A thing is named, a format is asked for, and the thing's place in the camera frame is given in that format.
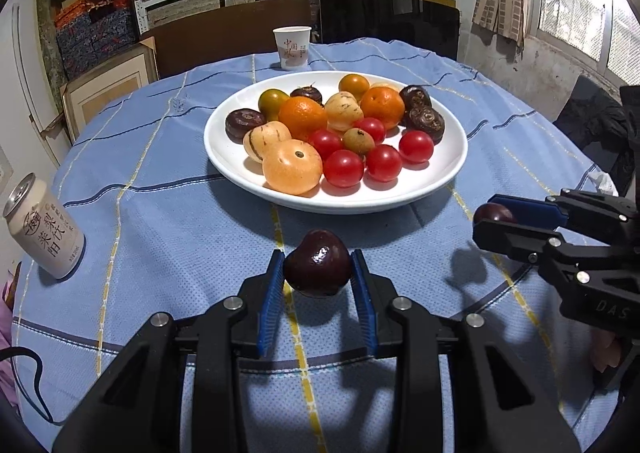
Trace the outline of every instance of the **white paper cup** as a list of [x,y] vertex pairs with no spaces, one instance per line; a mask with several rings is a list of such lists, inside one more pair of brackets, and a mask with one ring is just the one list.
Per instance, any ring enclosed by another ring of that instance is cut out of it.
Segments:
[[305,67],[309,60],[311,27],[293,26],[273,29],[280,56],[280,66],[285,70]]

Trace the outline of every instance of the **cherry tomato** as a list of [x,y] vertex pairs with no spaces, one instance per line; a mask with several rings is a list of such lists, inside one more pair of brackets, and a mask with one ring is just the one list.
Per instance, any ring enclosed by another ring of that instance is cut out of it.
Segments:
[[367,154],[367,171],[373,180],[389,182],[402,170],[402,157],[393,146],[380,144]]
[[343,149],[342,140],[338,134],[329,130],[316,130],[308,140],[309,144],[316,149],[322,160],[326,160],[332,153]]
[[431,136],[420,130],[410,130],[402,136],[398,144],[400,155],[413,164],[427,162],[433,155]]
[[385,125],[382,124],[382,121],[377,120],[376,118],[360,119],[359,121],[353,123],[353,127],[367,132],[373,138],[373,142],[376,144],[380,144],[385,140]]
[[350,150],[338,150],[324,161],[324,177],[336,188],[355,186],[364,175],[364,163]]

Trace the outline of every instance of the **table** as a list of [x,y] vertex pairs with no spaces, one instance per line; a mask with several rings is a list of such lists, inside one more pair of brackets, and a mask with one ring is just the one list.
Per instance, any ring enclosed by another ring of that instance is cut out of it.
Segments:
[[[26,257],[12,327],[14,344],[44,361],[42,394],[54,418],[69,414],[152,313],[202,313],[264,272],[274,247],[288,253],[309,229],[324,227],[348,248],[363,249],[373,273],[429,311],[482,313],[559,401],[583,448],[589,445],[617,395],[593,391],[588,328],[559,315],[557,294],[530,266],[479,251],[469,219],[495,192],[544,198],[566,187],[594,191],[588,173],[595,165],[479,72],[405,43],[364,38],[312,45],[310,68],[426,84],[464,126],[466,164],[448,188],[388,212],[337,217],[275,207],[213,168],[202,131],[225,98],[283,72],[277,62],[275,53],[256,54],[152,83],[107,106],[71,149],[52,189],[85,232],[86,252],[62,283]],[[292,301],[269,361],[241,365],[250,451],[385,451],[394,360],[366,357],[348,289],[327,300],[294,293]],[[33,363],[20,359],[17,372],[33,396]],[[193,369],[185,382],[182,451],[189,451]],[[22,397],[20,408],[50,448],[59,428]]]

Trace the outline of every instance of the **can lid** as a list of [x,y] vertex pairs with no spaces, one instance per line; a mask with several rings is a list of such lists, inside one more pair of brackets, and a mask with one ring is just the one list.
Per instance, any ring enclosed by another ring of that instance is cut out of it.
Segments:
[[33,186],[33,183],[36,180],[36,176],[33,173],[30,173],[25,178],[20,181],[20,184],[14,188],[14,190],[9,194],[9,198],[4,205],[4,209],[2,210],[2,216],[7,218],[12,211],[20,205],[22,199],[26,197],[27,193]]

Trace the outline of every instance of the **human hand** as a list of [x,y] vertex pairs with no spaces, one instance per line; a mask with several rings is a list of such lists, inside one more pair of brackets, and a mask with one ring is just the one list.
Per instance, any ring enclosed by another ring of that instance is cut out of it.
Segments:
[[622,345],[613,332],[591,328],[591,363],[598,372],[617,367],[622,359]]

